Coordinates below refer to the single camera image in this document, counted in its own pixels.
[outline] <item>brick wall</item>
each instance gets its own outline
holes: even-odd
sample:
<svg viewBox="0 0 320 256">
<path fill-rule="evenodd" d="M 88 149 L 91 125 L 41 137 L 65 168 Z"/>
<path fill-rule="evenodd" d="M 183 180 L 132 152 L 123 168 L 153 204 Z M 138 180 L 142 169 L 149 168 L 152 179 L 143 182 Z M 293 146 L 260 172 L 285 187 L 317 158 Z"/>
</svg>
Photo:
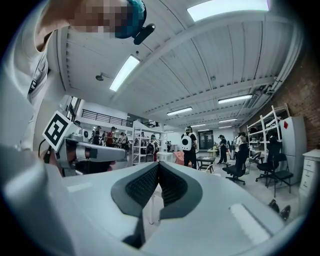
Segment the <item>brick wall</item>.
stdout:
<svg viewBox="0 0 320 256">
<path fill-rule="evenodd" d="M 240 131 L 247 133 L 247 125 L 269 113 L 271 105 L 281 107 L 287 103 L 292 117 L 304 117 L 308 150 L 320 143 L 320 67 L 314 52 L 306 48 L 273 98 Z"/>
</svg>

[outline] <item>black t-shirt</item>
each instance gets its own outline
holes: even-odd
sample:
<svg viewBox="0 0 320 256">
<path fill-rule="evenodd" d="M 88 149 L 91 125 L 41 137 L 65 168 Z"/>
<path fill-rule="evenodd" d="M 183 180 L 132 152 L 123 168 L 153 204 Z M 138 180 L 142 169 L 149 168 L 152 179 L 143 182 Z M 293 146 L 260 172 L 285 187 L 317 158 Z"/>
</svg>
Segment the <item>black t-shirt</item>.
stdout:
<svg viewBox="0 0 320 256">
<path fill-rule="evenodd" d="M 95 136 L 93 137 L 93 144 L 99 145 L 99 137 L 100 137 L 100 132 L 98 129 L 95 130 Z"/>
<path fill-rule="evenodd" d="M 225 138 L 223 138 L 221 141 L 220 141 L 220 145 L 222 145 L 221 146 L 221 149 L 222 150 L 226 150 L 227 149 L 227 147 L 226 147 L 226 145 L 227 145 L 227 140 L 225 139 Z"/>
<path fill-rule="evenodd" d="M 197 138 L 196 138 L 196 136 L 195 136 L 194 134 L 191 134 L 191 135 L 190 135 L 190 138 L 191 138 L 192 142 L 194 142 L 194 141 L 197 140 Z M 195 150 L 195 145 L 192 143 L 192 148 L 191 148 L 191 150 L 190 150 L 190 151 L 184 150 L 183 152 L 184 152 L 185 154 L 196 152 L 196 150 Z"/>
</svg>

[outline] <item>black pants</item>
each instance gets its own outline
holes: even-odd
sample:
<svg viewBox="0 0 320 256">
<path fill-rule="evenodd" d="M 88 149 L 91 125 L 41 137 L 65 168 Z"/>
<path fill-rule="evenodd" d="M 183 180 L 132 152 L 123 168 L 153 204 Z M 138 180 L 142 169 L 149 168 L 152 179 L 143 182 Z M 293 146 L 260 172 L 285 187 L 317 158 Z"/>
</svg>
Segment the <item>black pants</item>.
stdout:
<svg viewBox="0 0 320 256">
<path fill-rule="evenodd" d="M 221 155 L 220 155 L 220 161 L 218 162 L 219 164 L 221 164 L 222 162 L 226 163 L 227 162 L 227 150 L 221 148 Z"/>
<path fill-rule="evenodd" d="M 188 166 L 191 161 L 192 168 L 197 169 L 197 155 L 196 152 L 184 153 L 184 166 Z"/>
</svg>

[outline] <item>white refrigerator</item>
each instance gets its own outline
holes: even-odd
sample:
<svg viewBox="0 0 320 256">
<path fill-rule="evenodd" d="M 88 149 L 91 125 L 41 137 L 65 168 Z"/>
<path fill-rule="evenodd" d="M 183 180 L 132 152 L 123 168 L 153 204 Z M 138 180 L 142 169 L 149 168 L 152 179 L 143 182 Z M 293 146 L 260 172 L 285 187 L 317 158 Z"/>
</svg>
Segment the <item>white refrigerator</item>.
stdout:
<svg viewBox="0 0 320 256">
<path fill-rule="evenodd" d="M 289 171 L 293 173 L 291 184 L 300 182 L 307 152 L 307 134 L 303 116 L 288 117 L 279 123 L 282 134 L 282 153 L 286 155 Z"/>
</svg>

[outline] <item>ceiling light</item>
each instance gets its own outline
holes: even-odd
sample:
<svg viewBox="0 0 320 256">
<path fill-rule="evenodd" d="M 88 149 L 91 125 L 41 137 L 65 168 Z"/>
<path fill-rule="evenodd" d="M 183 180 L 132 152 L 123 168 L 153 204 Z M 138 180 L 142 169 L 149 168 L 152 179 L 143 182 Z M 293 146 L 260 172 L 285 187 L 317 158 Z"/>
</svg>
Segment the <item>ceiling light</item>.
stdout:
<svg viewBox="0 0 320 256">
<path fill-rule="evenodd" d="M 268 0 L 211 0 L 187 9 L 192 19 L 202 19 L 236 11 L 269 11 Z"/>
<path fill-rule="evenodd" d="M 187 108 L 183 108 L 183 109 L 176 110 L 176 111 L 173 111 L 173 112 L 169 112 L 169 113 L 167 113 L 167 115 L 168 116 L 173 116 L 173 115 L 184 113 L 184 112 L 188 112 L 188 111 L 191 111 L 191 110 L 192 110 L 192 107 L 187 107 Z"/>
<path fill-rule="evenodd" d="M 248 100 L 248 99 L 251 99 L 251 98 L 252 98 L 252 94 L 236 96 L 236 97 L 231 97 L 231 98 L 224 98 L 224 99 L 219 99 L 218 100 L 218 104 L 228 103 L 228 102 L 235 102 L 235 101 L 243 101 L 243 100 Z"/>
<path fill-rule="evenodd" d="M 237 118 L 234 118 L 234 119 L 230 119 L 230 120 L 219 121 L 219 123 L 233 122 L 233 121 L 236 121 L 236 120 L 237 120 Z"/>
<path fill-rule="evenodd" d="M 191 127 L 199 127 L 199 126 L 205 126 L 205 124 L 191 125 Z"/>
<path fill-rule="evenodd" d="M 124 83 L 125 79 L 130 75 L 130 73 L 135 69 L 139 64 L 139 60 L 132 55 L 126 60 L 119 73 L 116 75 L 113 80 L 110 90 L 117 91 L 119 87 Z"/>
</svg>

